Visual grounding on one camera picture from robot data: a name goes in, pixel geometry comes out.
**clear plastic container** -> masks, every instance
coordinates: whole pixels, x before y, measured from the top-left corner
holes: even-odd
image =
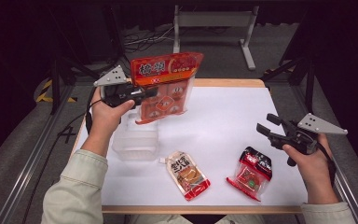
[[[135,118],[133,111],[123,115],[112,148],[122,161],[153,161],[158,155],[158,122],[138,125]]]

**food package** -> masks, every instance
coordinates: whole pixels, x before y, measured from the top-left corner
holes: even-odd
[[[247,147],[241,154],[235,175],[227,177],[227,182],[261,202],[260,196],[271,178],[271,159],[254,148]]]
[[[142,101],[135,122],[146,124],[185,113],[202,59],[201,53],[184,52],[132,60],[132,83],[144,90],[158,88],[156,96]]]
[[[186,200],[194,199],[211,185],[197,164],[185,152],[173,152],[165,162],[168,172]]]

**hand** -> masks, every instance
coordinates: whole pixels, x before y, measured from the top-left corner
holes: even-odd
[[[91,99],[92,106],[92,127],[89,137],[86,139],[82,149],[92,151],[106,157],[109,139],[120,123],[120,118],[134,105],[133,100],[112,108],[101,100],[101,89],[98,87]]]
[[[319,134],[318,141],[332,158],[326,135]],[[338,203],[337,195],[330,184],[327,158],[321,150],[316,150],[310,155],[304,155],[289,145],[284,145],[282,149],[297,163],[298,170],[306,182],[308,203]]]

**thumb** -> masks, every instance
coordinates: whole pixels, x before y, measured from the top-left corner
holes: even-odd
[[[283,145],[282,147],[283,151],[286,152],[286,154],[292,158],[296,163],[300,163],[300,161],[303,158],[303,154],[301,154],[299,151],[297,151],[297,149],[295,149],[294,147],[290,146],[290,145]]]
[[[135,105],[135,102],[133,100],[129,100],[129,101],[126,101],[123,104],[115,107],[115,110],[116,110],[117,114],[121,117],[125,113],[127,113],[127,111],[129,111],[134,105]]]

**sleeve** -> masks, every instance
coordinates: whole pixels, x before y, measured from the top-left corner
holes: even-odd
[[[307,224],[355,224],[347,203],[302,204],[301,209]]]
[[[79,149],[46,193],[42,223],[103,223],[101,188],[107,159]]]

